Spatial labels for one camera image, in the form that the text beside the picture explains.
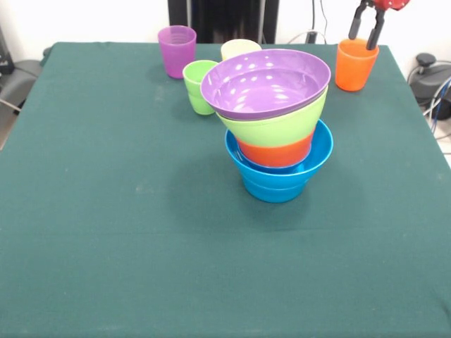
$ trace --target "green bowl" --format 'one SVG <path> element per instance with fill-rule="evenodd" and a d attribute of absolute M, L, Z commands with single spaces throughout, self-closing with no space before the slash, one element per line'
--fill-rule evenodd
<path fill-rule="evenodd" d="M 243 142 L 255 146 L 285 146 L 313 132 L 326 101 L 328 86 L 315 101 L 297 111 L 265 120 L 229 120 L 216 113 L 224 125 Z"/>

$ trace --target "stacked bowls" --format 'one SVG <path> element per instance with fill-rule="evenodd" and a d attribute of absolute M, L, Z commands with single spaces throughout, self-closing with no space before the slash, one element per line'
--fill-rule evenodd
<path fill-rule="evenodd" d="M 228 129 L 225 145 L 250 194 L 293 199 L 330 156 L 320 121 L 329 82 L 324 61 L 291 49 L 235 56 L 205 75 L 202 96 Z"/>

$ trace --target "white wall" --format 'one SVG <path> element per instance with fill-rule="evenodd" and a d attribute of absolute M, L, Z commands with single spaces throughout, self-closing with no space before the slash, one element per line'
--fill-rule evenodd
<path fill-rule="evenodd" d="M 360 0 L 323 0 L 328 19 L 327 42 L 336 44 L 347 37 Z M 376 12 L 365 10 L 359 37 L 367 39 L 374 27 Z M 421 52 L 434 54 L 437 59 L 451 61 L 450 34 L 451 1 L 411 0 L 401 11 L 389 10 L 385 14 L 379 44 L 387 44 L 404 76 L 416 64 L 415 56 Z M 276 43 L 286 43 L 299 32 L 311 28 L 311 0 L 280 0 Z M 316 0 L 316 29 L 322 31 L 324 21 Z M 305 41 L 305 35 L 297 40 Z"/>
<path fill-rule="evenodd" d="M 322 30 L 316 2 L 316 29 Z M 346 38 L 358 4 L 359 0 L 323 0 L 328 43 Z M 422 51 L 451 60 L 450 13 L 451 1 L 412 0 L 399 12 L 387 12 L 379 42 L 390 46 L 405 75 Z M 369 36 L 374 15 L 373 9 L 366 10 L 361 37 Z M 167 0 L 0 0 L 0 24 L 13 59 L 19 61 L 40 59 L 57 41 L 155 42 L 156 33 L 168 25 L 168 8 Z M 286 43 L 310 25 L 310 0 L 280 0 L 277 43 Z"/>

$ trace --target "orange cup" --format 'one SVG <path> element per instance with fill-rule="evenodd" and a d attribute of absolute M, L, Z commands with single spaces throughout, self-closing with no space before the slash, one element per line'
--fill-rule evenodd
<path fill-rule="evenodd" d="M 309 155 L 313 133 L 314 130 L 304 139 L 286 146 L 254 146 L 236 139 L 247 159 L 265 167 L 280 168 L 302 162 Z"/>
<path fill-rule="evenodd" d="M 356 92 L 365 87 L 379 54 L 379 47 L 366 49 L 366 40 L 346 39 L 338 44 L 335 66 L 336 85 L 348 92 Z"/>

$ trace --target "green cup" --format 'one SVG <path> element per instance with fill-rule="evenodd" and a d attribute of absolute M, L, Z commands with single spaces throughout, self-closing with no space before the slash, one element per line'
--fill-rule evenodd
<path fill-rule="evenodd" d="M 200 84 L 204 76 L 218 63 L 211 60 L 198 60 L 183 68 L 183 79 L 188 97 L 194 111 L 200 115 L 211 115 L 214 109 L 204 100 L 200 92 Z"/>

